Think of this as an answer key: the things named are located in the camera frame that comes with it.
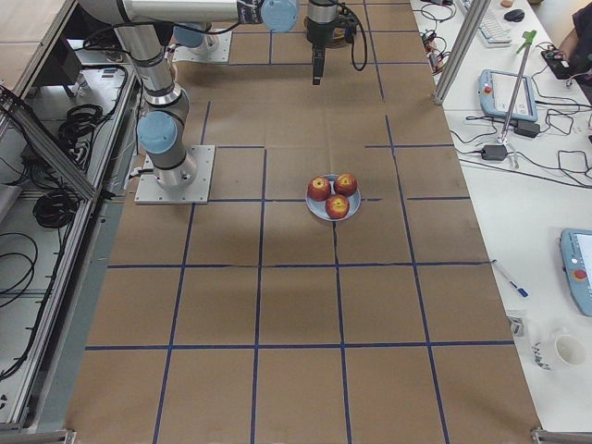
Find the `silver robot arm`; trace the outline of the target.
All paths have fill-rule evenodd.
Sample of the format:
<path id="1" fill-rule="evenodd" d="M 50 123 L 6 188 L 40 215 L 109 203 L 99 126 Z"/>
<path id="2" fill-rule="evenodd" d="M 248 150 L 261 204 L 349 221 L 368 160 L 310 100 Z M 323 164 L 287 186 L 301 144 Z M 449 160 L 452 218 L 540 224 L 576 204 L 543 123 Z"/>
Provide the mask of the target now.
<path id="1" fill-rule="evenodd" d="M 155 182 L 165 190 L 185 187 L 197 173 L 197 163 L 183 146 L 188 94 L 176 83 L 155 29 L 157 22 L 173 26 L 198 23 L 206 31 L 212 22 L 265 24 L 274 32 L 290 31 L 299 16 L 297 1 L 82 1 L 92 17 L 111 25 L 136 73 L 143 80 L 149 111 L 138 123 L 137 135 L 152 161 Z"/>
<path id="2" fill-rule="evenodd" d="M 313 85 L 324 75 L 326 49 L 332 43 L 339 24 L 338 6 L 330 1 L 309 1 L 306 14 L 306 39 L 312 46 Z"/>

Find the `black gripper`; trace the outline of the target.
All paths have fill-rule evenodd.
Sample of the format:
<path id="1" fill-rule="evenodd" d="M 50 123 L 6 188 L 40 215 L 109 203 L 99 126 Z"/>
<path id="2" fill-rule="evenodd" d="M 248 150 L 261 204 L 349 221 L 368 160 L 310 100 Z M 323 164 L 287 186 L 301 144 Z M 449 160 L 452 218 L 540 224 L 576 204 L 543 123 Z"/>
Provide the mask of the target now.
<path id="1" fill-rule="evenodd" d="M 325 47 L 336 47 L 342 43 L 342 32 L 338 31 L 336 19 L 328 23 L 317 23 L 305 18 L 306 39 L 312 44 L 313 85 L 319 85 L 324 76 Z"/>

